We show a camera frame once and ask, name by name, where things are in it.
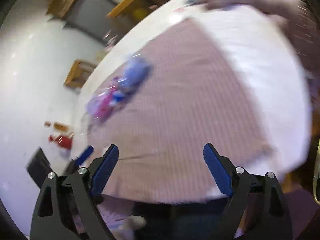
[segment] white floor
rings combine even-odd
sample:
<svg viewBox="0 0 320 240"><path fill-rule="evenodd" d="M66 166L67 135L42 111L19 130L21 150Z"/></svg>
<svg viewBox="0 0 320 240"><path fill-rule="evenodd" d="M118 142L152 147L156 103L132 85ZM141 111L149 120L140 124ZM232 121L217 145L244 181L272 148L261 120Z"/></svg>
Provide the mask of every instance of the white floor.
<svg viewBox="0 0 320 240"><path fill-rule="evenodd" d="M103 49L46 10L45 0L18 0L0 28L0 198L26 235L39 194L26 165L41 146L52 168L64 169L44 122L72 123L77 94L63 82L74 60L94 63Z"/></svg>

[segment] round table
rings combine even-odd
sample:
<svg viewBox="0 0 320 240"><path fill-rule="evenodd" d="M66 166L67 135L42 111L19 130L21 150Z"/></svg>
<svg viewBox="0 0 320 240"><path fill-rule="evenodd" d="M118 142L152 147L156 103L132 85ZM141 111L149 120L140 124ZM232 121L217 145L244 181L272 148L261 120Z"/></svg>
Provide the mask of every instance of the round table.
<svg viewBox="0 0 320 240"><path fill-rule="evenodd" d="M74 114L72 157L87 146L83 134L85 105L94 91L128 56L173 24L192 17L220 45L243 84L250 90L261 126L274 153L261 156L244 168L254 174L273 171L278 179L307 157L311 108L304 71L281 31L267 16L249 6L206 12L203 6L184 7L171 0L130 30L106 55L82 87ZM218 198L215 187L204 197Z"/></svg>

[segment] blue gripper pad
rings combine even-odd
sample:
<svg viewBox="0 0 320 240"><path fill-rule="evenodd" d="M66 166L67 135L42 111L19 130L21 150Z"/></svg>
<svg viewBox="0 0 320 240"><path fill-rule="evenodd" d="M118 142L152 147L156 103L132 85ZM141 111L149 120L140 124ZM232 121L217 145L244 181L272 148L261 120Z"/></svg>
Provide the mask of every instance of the blue gripper pad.
<svg viewBox="0 0 320 240"><path fill-rule="evenodd" d="M95 171L94 175L92 176L91 190L90 190L90 193L92 196L97 196L101 194L105 185L107 184L108 179L119 159L118 147L115 145L112 145L111 147L109 147L107 152L103 155L103 157L100 157L100 158L102 158L102 162L97 168L97 170Z"/></svg>
<svg viewBox="0 0 320 240"><path fill-rule="evenodd" d="M216 181L218 188L221 193L226 194L230 197L233 193L231 187L231 177L226 169L223 167L221 161L217 156L217 152L214 149L211 149L209 144L206 144L203 148L203 157L204 161L207 164L211 175Z"/></svg>
<svg viewBox="0 0 320 240"><path fill-rule="evenodd" d="M75 166L80 166L84 161L93 153L93 147L88 146L84 152L79 156L78 159L75 160Z"/></svg>

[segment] silver bolt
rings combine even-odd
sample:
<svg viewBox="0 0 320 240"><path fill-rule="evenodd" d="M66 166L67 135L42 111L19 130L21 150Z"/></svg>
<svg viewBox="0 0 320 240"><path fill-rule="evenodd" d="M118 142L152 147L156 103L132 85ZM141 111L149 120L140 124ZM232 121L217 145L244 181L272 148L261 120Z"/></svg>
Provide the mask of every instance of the silver bolt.
<svg viewBox="0 0 320 240"><path fill-rule="evenodd" d="M267 173L267 176L268 176L270 179L273 179L273 178L275 177L275 174L274 174L273 172L269 171L269 172Z"/></svg>
<svg viewBox="0 0 320 240"><path fill-rule="evenodd" d="M82 167L82 168L80 168L79 170L78 170L78 173L79 174L85 174L87 172L87 168L85 168L85 167Z"/></svg>
<svg viewBox="0 0 320 240"><path fill-rule="evenodd" d="M242 174L242 173L244 173L244 168L236 167L236 172L239 173L239 174Z"/></svg>
<svg viewBox="0 0 320 240"><path fill-rule="evenodd" d="M49 178L49 179L53 179L54 176L56 176L56 174L55 174L54 172L50 172L50 173L48 174L48 178Z"/></svg>

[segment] wooden chair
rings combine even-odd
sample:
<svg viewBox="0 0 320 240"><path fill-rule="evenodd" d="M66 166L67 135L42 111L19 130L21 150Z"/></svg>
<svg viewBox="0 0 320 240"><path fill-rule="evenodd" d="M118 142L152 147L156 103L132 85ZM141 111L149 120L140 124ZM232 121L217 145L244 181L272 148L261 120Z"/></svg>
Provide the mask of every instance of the wooden chair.
<svg viewBox="0 0 320 240"><path fill-rule="evenodd" d="M64 85L72 88L81 88L96 67L97 65L86 61L74 61Z"/></svg>
<svg viewBox="0 0 320 240"><path fill-rule="evenodd" d="M132 27L139 23L143 18L163 5L165 0L122 0L107 17L112 19L113 24L122 32L128 32ZM120 16L126 16L125 22L119 21Z"/></svg>

